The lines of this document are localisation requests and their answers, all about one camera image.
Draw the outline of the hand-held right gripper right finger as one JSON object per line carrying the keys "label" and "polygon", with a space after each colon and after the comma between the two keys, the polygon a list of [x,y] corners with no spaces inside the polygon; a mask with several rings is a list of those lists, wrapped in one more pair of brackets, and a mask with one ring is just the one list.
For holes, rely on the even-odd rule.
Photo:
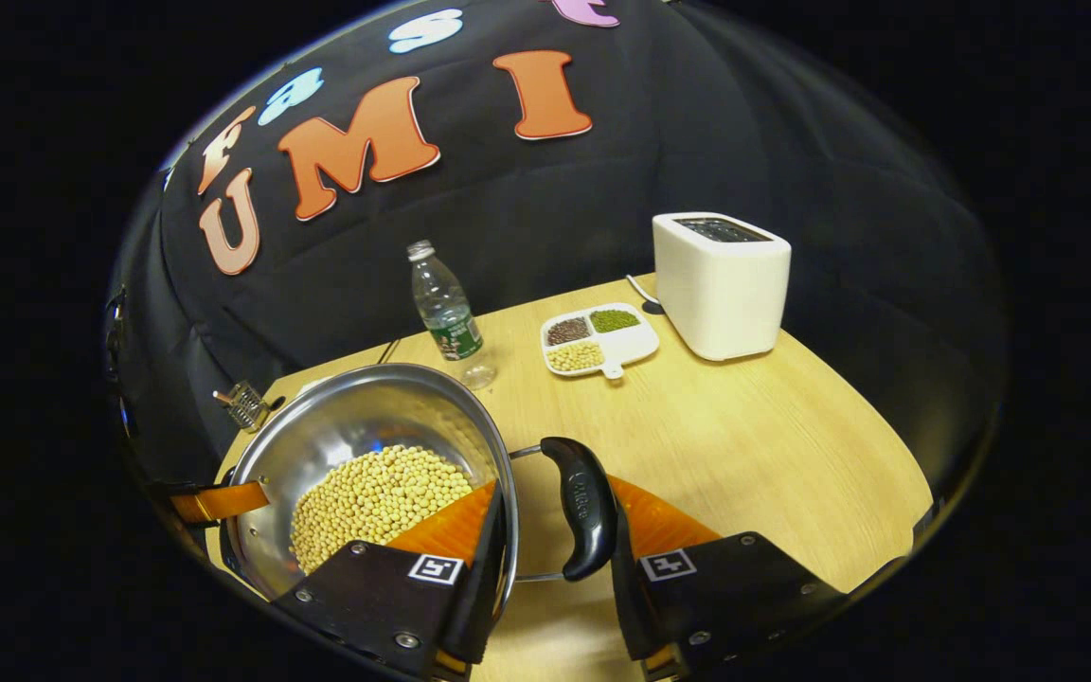
{"label": "hand-held right gripper right finger", "polygon": [[810,634],[848,603],[760,533],[722,535],[610,476],[618,624],[648,678],[723,674]]}

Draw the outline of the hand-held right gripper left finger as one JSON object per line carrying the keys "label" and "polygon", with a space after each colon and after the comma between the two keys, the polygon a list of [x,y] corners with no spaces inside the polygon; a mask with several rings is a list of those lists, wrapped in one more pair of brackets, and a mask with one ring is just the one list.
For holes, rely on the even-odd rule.
{"label": "hand-held right gripper left finger", "polygon": [[501,588],[507,519],[497,482],[429,518],[429,538],[467,549],[351,541],[272,601],[281,617],[391,678],[466,678],[480,663]]}

